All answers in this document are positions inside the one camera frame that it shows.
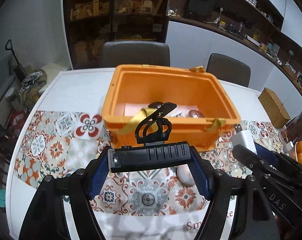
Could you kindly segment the white wall plug adapter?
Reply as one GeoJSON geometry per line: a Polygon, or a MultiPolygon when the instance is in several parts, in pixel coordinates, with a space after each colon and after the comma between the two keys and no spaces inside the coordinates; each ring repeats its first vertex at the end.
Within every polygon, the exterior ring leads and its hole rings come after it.
{"type": "Polygon", "coordinates": [[[252,134],[248,130],[243,130],[240,124],[234,124],[235,134],[231,137],[233,146],[242,145],[251,152],[257,154],[252,134]]]}

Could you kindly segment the white battery charger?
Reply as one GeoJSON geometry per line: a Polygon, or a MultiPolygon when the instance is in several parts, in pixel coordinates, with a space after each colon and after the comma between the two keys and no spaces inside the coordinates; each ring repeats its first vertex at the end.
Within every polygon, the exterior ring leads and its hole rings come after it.
{"type": "Polygon", "coordinates": [[[184,118],[185,115],[182,113],[182,111],[173,112],[169,115],[171,118],[184,118]]]}

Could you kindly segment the dark wooden shelf unit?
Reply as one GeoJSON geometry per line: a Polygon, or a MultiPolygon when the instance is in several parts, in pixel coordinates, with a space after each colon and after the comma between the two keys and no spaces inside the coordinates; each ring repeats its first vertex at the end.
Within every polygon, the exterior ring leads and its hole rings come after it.
{"type": "Polygon", "coordinates": [[[164,43],[169,0],[61,0],[72,69],[99,65],[103,44],[138,40],[164,43]]]}

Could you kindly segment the orange storage crate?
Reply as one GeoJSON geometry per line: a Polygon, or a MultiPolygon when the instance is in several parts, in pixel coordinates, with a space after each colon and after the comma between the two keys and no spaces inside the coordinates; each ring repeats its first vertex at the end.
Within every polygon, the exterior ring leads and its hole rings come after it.
{"type": "Polygon", "coordinates": [[[171,102],[176,109],[166,115],[172,124],[169,142],[187,141],[198,151],[209,151],[222,135],[233,130],[240,115],[219,83],[209,73],[189,69],[122,64],[115,68],[102,117],[111,132],[114,147],[137,146],[131,126],[136,114],[144,119],[143,109],[152,102],[171,102]],[[191,109],[201,112],[203,118],[191,118],[191,109]],[[171,118],[182,111],[184,118],[171,118]]]}

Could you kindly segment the grey chair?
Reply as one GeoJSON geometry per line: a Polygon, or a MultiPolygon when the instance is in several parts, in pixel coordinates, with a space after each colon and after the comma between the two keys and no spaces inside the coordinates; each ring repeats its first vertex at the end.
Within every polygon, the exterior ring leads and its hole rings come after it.
{"type": "Polygon", "coordinates": [[[206,72],[217,79],[248,87],[251,69],[248,65],[226,55],[212,53],[209,57],[206,72]]]}
{"type": "Polygon", "coordinates": [[[105,43],[99,57],[99,67],[117,67],[121,64],[149,64],[169,67],[169,46],[161,42],[139,40],[105,43]]]}

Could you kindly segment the grey chair left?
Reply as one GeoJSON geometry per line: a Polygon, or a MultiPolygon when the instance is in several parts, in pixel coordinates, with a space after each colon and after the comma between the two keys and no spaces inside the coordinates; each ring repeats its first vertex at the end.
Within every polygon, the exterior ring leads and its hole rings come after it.
{"type": "Polygon", "coordinates": [[[149,64],[169,67],[169,46],[161,42],[139,40],[105,43],[99,57],[99,67],[117,67],[121,64],[149,64]]]}

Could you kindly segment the black handled shovel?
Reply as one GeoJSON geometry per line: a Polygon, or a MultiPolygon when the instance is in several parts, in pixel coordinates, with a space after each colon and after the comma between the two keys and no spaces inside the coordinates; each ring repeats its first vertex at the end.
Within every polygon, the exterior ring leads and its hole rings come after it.
{"type": "Polygon", "coordinates": [[[22,82],[25,77],[26,77],[26,71],[24,69],[24,67],[22,66],[22,64],[19,62],[18,58],[16,57],[16,54],[14,52],[14,49],[13,49],[13,44],[12,44],[12,40],[9,39],[5,45],[5,49],[7,51],[10,51],[11,54],[13,55],[13,58],[14,60],[16,61],[16,66],[13,67],[13,70],[14,70],[14,73],[16,74],[16,77],[18,78],[18,80],[20,82],[22,82]]]}

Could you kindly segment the pink egg-shaped gadget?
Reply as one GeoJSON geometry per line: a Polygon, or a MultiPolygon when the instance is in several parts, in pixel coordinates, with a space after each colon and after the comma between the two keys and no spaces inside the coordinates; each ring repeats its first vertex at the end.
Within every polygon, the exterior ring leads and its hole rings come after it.
{"type": "Polygon", "coordinates": [[[191,175],[188,165],[180,165],[176,168],[176,175],[180,182],[186,187],[192,187],[195,185],[194,179],[191,175]]]}

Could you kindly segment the oranges bowl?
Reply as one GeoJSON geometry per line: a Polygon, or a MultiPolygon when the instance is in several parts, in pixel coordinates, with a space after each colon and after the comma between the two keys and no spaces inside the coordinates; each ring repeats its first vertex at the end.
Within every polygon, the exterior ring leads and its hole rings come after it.
{"type": "Polygon", "coordinates": [[[302,165],[302,141],[298,141],[289,152],[289,156],[302,165]]]}

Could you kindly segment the silver computer mouse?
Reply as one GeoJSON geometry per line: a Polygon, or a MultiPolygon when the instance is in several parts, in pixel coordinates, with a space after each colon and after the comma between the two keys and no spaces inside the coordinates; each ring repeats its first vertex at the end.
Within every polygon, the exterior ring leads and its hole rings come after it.
{"type": "Polygon", "coordinates": [[[198,110],[195,110],[195,109],[191,109],[189,112],[188,112],[188,115],[191,117],[191,118],[203,118],[204,115],[199,112],[198,110]]]}

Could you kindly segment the white cup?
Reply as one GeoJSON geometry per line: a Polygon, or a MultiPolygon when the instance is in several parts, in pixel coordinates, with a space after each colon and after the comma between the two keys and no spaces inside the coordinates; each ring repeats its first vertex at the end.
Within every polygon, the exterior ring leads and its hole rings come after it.
{"type": "Polygon", "coordinates": [[[285,154],[288,154],[290,151],[294,150],[295,146],[292,141],[287,142],[283,147],[282,147],[282,152],[285,154]]]}

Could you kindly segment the grey chair right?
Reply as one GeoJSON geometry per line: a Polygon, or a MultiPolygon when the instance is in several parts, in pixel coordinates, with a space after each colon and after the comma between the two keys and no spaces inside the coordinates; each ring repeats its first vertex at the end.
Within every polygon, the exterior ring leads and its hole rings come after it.
{"type": "Polygon", "coordinates": [[[209,57],[206,72],[217,79],[248,87],[251,69],[248,65],[226,55],[212,53],[209,57]]]}

